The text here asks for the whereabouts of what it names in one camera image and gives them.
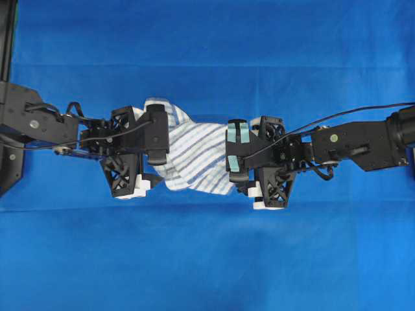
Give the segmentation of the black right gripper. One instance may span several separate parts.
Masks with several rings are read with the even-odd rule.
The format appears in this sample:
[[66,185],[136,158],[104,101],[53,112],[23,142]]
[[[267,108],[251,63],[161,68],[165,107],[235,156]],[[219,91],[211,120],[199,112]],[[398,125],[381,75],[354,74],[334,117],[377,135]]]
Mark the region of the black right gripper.
[[276,211],[287,208],[296,173],[313,162],[312,143],[306,135],[285,135],[283,121],[274,117],[257,117],[250,121],[252,132],[265,145],[255,156],[254,179],[236,183],[238,192],[253,198],[254,210]]

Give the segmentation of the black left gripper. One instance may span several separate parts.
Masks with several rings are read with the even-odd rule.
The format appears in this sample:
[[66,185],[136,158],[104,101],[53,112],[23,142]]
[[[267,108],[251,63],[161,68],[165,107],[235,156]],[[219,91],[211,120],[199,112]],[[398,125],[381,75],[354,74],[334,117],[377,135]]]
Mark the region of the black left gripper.
[[127,106],[112,111],[111,119],[92,119],[84,124],[78,147],[97,157],[113,198],[130,200],[144,198],[147,192],[163,181],[159,175],[148,174],[143,170],[141,154],[122,154],[125,149],[122,139],[131,135],[142,136],[146,122],[138,120],[143,110]]

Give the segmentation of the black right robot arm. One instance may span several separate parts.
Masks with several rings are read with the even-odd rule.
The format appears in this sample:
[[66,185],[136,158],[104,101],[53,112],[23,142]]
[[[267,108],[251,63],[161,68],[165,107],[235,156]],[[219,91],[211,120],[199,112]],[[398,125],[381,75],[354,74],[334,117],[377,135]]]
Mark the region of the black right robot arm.
[[262,116],[252,125],[234,119],[226,130],[226,170],[237,190],[253,198],[254,209],[288,206],[296,176],[312,171],[323,180],[349,159],[365,172],[408,165],[414,148],[414,104],[383,121],[348,122],[334,127],[314,121],[286,132],[279,118]]

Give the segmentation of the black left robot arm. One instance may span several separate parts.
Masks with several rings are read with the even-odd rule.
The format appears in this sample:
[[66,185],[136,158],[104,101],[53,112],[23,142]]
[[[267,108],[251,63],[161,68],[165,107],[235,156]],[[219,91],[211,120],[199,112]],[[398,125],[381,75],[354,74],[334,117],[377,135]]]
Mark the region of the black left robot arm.
[[37,91],[1,82],[1,194],[23,177],[25,152],[37,150],[98,161],[114,198],[144,197],[163,180],[144,164],[167,162],[167,112],[162,104],[127,106],[91,119],[78,102],[60,113]]

